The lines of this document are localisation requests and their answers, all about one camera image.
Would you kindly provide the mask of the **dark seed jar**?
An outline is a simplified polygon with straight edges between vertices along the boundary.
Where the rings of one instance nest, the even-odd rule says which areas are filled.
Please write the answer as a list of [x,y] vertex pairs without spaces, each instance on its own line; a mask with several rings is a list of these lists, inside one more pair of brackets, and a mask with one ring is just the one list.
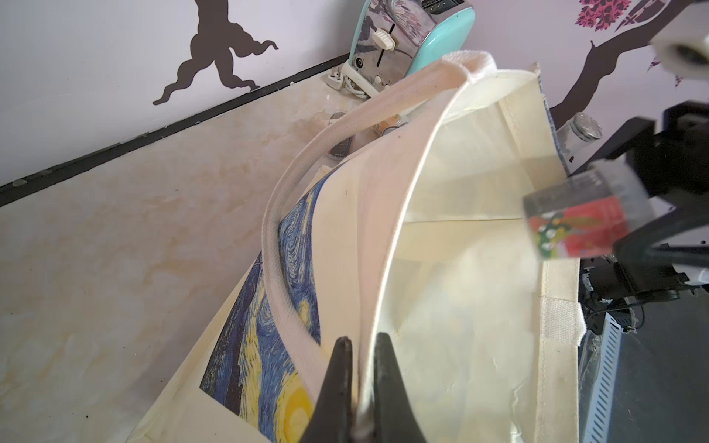
[[[345,112],[336,112],[330,116],[328,126],[332,126],[337,123],[342,117],[345,116]],[[351,152],[353,146],[354,137],[341,138],[332,148],[327,152],[327,156],[337,162],[344,160]]]

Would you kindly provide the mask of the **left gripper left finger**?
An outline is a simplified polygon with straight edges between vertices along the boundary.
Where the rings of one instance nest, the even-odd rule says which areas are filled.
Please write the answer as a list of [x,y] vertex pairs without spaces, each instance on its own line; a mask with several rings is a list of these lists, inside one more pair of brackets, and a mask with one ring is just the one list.
[[339,338],[332,351],[314,413],[301,443],[347,443],[352,426],[353,348]]

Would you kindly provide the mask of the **red label seed jar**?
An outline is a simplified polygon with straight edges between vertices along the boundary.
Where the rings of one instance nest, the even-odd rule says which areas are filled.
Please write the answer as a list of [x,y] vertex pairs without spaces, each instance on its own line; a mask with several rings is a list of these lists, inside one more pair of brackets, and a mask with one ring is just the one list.
[[655,218],[637,174],[609,160],[525,196],[523,208],[543,260],[610,255],[617,241]]

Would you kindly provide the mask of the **cream canvas tote bag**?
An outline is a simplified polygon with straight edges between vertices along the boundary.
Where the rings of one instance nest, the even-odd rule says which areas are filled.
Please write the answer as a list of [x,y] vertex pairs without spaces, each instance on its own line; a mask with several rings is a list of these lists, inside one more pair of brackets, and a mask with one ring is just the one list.
[[375,442],[384,332],[426,442],[577,441],[579,263],[541,260],[523,211],[566,176],[538,66],[454,52],[362,103],[288,166],[260,254],[130,440],[300,442],[347,337],[349,442]]

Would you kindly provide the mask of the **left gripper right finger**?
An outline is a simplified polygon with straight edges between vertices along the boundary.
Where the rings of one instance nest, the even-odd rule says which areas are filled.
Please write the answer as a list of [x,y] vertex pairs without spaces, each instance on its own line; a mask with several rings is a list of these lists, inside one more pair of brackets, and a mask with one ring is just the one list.
[[377,334],[373,387],[375,441],[426,442],[407,396],[393,342],[384,332]]

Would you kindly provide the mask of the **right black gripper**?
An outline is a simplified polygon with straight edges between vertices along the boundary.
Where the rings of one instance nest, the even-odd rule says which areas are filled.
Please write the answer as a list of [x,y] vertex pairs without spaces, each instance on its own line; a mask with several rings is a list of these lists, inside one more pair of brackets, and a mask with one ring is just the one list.
[[668,208],[616,243],[611,255],[585,260],[585,310],[625,310],[679,299],[708,286],[708,106],[687,101],[655,121],[624,123],[590,160],[622,159],[651,199]]

